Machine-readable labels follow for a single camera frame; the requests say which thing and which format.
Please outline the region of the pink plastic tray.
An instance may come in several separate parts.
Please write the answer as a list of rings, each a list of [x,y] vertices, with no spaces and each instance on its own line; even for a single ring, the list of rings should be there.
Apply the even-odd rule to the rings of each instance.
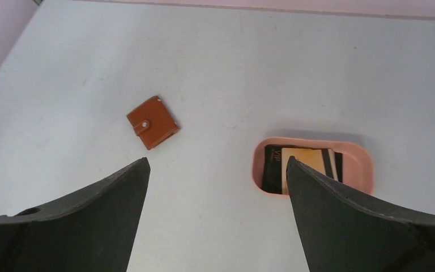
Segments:
[[[254,150],[251,176],[261,187],[265,167],[265,146],[292,145],[303,148],[331,148],[343,155],[343,183],[366,194],[373,194],[375,186],[374,163],[362,146],[346,141],[270,137],[262,140]]]

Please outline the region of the brown leather card holder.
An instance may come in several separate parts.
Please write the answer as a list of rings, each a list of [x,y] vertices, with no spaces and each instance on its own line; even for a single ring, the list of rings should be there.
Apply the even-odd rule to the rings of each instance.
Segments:
[[[153,96],[126,115],[147,150],[176,134],[180,127],[160,96]]]

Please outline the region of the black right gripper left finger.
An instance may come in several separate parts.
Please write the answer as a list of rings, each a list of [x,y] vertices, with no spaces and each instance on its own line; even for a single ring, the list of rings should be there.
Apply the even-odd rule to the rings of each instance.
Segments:
[[[0,216],[0,271],[126,271],[151,173],[141,158],[61,198]]]

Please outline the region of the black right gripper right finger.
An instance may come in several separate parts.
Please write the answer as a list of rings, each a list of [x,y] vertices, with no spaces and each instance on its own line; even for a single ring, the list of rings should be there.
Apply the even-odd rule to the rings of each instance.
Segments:
[[[310,271],[435,271],[435,215],[363,193],[294,157],[286,175]]]

